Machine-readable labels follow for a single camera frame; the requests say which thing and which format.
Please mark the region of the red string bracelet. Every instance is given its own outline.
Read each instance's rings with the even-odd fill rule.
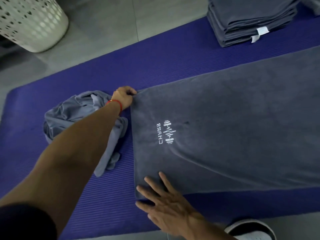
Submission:
[[[110,102],[118,102],[118,103],[120,104],[120,113],[119,113],[119,114],[121,114],[121,112],[122,112],[122,103],[121,103],[119,100],[111,99],[111,100],[109,100],[109,101],[106,103],[106,105],[107,105],[108,103],[110,103]]]

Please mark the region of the shoe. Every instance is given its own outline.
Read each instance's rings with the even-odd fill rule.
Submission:
[[[277,240],[266,223],[254,219],[238,221],[224,231],[238,240]]]

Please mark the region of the perforated basket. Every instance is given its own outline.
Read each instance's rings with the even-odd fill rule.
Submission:
[[[56,0],[0,0],[0,34],[30,52],[54,46],[68,24]]]

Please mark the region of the gray towel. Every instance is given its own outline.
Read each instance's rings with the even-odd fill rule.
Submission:
[[[44,115],[45,121],[43,125],[43,131],[48,143],[51,143],[54,137],[75,122],[103,107],[110,99],[111,96],[104,92],[88,91],[74,95],[53,109],[50,109]],[[105,170],[111,170],[115,167],[120,154],[114,152],[114,148],[117,145],[118,139],[125,135],[127,127],[128,119],[118,117],[110,133],[106,151],[94,170],[96,177],[100,177]]]
[[[320,46],[139,91],[135,185],[163,171],[184,194],[320,186],[319,64]]]
[[[320,15],[320,0],[301,0],[301,2],[311,8],[316,16]]]
[[[244,42],[286,26],[296,15],[298,0],[209,0],[207,17],[222,47]]]

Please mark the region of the heartbeat line logo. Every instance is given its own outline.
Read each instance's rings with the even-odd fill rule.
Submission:
[[[174,135],[174,132],[176,132],[175,130],[172,130],[172,128],[170,127],[171,125],[171,122],[169,120],[166,120],[163,124],[163,127],[166,131],[162,132],[161,130],[161,124],[157,124],[157,134],[158,134],[158,141],[159,141],[159,144],[162,144],[163,143],[163,138],[162,138],[162,133],[165,134],[165,142],[167,144],[172,144],[174,142],[174,138],[173,138],[173,135]]]

